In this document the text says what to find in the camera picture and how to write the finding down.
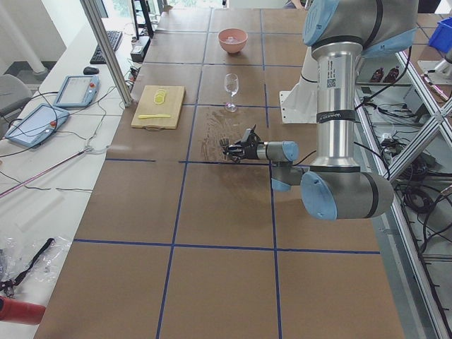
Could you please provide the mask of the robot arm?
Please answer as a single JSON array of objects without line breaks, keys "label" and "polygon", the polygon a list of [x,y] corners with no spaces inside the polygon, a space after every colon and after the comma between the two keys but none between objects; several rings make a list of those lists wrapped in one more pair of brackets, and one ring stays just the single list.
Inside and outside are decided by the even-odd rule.
[{"label": "robot arm", "polygon": [[247,129],[236,143],[220,141],[225,157],[269,160],[272,187],[301,190],[307,212],[321,220],[372,218],[393,202],[393,187],[354,160],[355,82],[359,57],[403,51],[414,41],[416,1],[315,1],[304,23],[303,41],[317,63],[316,159],[295,165],[292,141],[262,141]]}]

